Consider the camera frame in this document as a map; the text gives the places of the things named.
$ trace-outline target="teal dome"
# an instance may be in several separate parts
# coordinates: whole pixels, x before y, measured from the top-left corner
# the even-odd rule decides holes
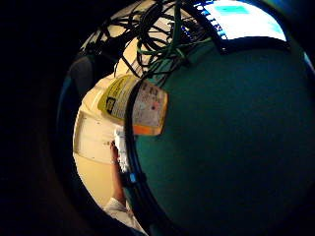
[[[160,207],[192,235],[257,235],[281,223],[315,179],[315,107],[303,51],[211,43],[163,87],[163,132],[137,149]]]

